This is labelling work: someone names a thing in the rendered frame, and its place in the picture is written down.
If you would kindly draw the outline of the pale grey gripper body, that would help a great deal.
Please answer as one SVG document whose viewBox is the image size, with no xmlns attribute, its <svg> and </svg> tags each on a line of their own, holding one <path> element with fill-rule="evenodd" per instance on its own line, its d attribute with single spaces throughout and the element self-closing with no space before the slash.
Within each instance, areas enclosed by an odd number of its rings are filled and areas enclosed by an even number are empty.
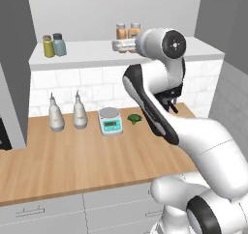
<svg viewBox="0 0 248 234">
<path fill-rule="evenodd" d="M 174 113 L 178 113 L 178 109 L 176 108 L 176 98 L 160 98 L 161 105 L 166 111 L 172 110 Z"/>
</svg>

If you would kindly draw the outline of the white condiment bottle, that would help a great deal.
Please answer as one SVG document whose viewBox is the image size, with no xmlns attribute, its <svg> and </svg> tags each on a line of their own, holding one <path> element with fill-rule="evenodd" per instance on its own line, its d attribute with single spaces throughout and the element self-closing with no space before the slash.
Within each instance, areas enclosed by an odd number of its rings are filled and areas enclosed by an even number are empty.
<svg viewBox="0 0 248 234">
<path fill-rule="evenodd" d="M 80 100 L 79 93 L 76 93 L 76 102 L 74 105 L 74 126 L 78 130 L 85 129 L 87 126 L 87 116 L 84 109 L 84 105 Z"/>
<path fill-rule="evenodd" d="M 48 124 L 54 132 L 61 132 L 65 127 L 63 115 L 55 101 L 55 97 L 50 95 L 50 106 L 48 110 Z"/>
</svg>

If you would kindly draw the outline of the white cabinet shelf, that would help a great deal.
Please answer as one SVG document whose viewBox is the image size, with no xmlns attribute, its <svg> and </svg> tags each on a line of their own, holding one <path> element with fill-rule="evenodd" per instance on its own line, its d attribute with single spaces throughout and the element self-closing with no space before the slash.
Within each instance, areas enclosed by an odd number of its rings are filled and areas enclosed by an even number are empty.
<svg viewBox="0 0 248 234">
<path fill-rule="evenodd" d="M 184 59 L 188 61 L 219 60 L 225 53 L 194 37 L 187 37 Z M 32 71 L 83 69 L 98 67 L 129 66 L 148 62 L 136 53 L 119 53 L 112 50 L 111 41 L 67 42 L 67 54 L 46 58 L 42 44 L 37 44 L 30 59 Z"/>
</svg>

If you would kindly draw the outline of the grey cabinet door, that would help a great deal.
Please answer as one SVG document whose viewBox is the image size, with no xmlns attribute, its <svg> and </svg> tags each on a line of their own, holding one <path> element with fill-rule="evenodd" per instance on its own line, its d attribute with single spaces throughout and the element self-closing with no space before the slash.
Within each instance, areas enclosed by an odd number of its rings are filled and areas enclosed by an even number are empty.
<svg viewBox="0 0 248 234">
<path fill-rule="evenodd" d="M 248 75 L 248 0 L 201 0 L 195 37 Z"/>
<path fill-rule="evenodd" d="M 0 0 L 0 118 L 12 150 L 27 146 L 29 59 L 36 44 L 29 0 Z"/>
</svg>

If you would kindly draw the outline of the blue-grey shaker bottle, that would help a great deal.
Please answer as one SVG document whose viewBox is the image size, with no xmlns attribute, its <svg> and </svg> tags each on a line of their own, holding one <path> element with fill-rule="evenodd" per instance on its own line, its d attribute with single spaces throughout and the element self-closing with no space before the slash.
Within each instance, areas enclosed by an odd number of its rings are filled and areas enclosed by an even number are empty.
<svg viewBox="0 0 248 234">
<path fill-rule="evenodd" d="M 53 47 L 57 56 L 65 56 L 67 54 L 66 44 L 60 33 L 53 34 Z"/>
</svg>

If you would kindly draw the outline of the yellow-green shaker bottle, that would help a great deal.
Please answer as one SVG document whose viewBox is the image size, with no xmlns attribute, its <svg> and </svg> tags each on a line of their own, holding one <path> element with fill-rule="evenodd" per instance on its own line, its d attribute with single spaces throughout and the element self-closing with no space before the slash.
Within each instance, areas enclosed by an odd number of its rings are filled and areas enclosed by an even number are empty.
<svg viewBox="0 0 248 234">
<path fill-rule="evenodd" d="M 47 58 L 53 57 L 55 53 L 54 53 L 53 43 L 52 43 L 50 35 L 43 36 L 43 45 L 44 45 L 45 57 Z"/>
</svg>

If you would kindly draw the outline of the green broccoli floret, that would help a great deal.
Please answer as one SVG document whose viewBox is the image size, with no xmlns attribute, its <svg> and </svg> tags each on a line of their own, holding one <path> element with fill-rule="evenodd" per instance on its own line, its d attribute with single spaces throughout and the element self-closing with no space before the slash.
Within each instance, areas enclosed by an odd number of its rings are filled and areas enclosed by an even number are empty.
<svg viewBox="0 0 248 234">
<path fill-rule="evenodd" d="M 141 121 L 141 116 L 138 114 L 130 114 L 128 120 L 134 125 L 136 122 Z"/>
</svg>

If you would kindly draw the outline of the white kitchen scale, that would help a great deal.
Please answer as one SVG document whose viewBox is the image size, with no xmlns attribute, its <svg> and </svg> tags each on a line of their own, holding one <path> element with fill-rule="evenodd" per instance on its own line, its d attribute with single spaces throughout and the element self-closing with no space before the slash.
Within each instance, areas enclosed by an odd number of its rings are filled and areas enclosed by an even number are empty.
<svg viewBox="0 0 248 234">
<path fill-rule="evenodd" d="M 103 136 L 123 133 L 122 117 L 118 108 L 105 107 L 98 111 L 100 131 Z"/>
</svg>

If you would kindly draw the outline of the white egg carton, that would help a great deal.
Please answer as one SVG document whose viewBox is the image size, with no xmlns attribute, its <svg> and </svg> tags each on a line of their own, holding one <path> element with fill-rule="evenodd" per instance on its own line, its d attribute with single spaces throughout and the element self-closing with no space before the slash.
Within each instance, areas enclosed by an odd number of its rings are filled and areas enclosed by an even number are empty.
<svg viewBox="0 0 248 234">
<path fill-rule="evenodd" d="M 115 40 L 111 42 L 112 50 L 118 52 L 135 51 L 136 42 L 134 39 Z"/>
</svg>

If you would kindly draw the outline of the orange jar with grey lid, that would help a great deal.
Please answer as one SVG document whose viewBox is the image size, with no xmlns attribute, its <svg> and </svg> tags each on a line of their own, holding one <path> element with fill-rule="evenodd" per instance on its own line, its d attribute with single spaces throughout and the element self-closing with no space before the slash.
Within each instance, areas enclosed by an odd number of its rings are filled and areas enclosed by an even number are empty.
<svg viewBox="0 0 248 234">
<path fill-rule="evenodd" d="M 118 40 L 125 40 L 127 38 L 126 25 L 124 23 L 116 24 L 116 38 Z"/>
<path fill-rule="evenodd" d="M 128 30 L 128 38 L 135 38 L 140 33 L 141 27 L 139 23 L 132 23 Z"/>
</svg>

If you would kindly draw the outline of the grey drawer front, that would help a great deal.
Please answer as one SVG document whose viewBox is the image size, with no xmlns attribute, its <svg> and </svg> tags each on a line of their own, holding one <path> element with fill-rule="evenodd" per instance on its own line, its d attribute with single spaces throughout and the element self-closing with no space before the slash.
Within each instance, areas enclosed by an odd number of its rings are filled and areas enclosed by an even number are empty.
<svg viewBox="0 0 248 234">
<path fill-rule="evenodd" d="M 151 196 L 150 184 L 98 190 L 83 195 L 88 234 L 148 234 L 163 210 Z"/>
<path fill-rule="evenodd" d="M 38 215 L 16 218 L 16 213 L 45 208 Z M 56 197 L 0 207 L 0 234 L 87 234 L 82 195 Z"/>
</svg>

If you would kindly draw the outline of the black appliance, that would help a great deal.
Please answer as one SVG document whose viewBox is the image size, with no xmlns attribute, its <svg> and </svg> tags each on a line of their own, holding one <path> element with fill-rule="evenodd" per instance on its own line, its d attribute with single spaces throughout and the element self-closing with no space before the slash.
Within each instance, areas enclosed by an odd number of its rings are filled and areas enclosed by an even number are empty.
<svg viewBox="0 0 248 234">
<path fill-rule="evenodd" d="M 8 151 L 12 150 L 12 145 L 5 129 L 3 120 L 0 118 L 0 149 Z"/>
</svg>

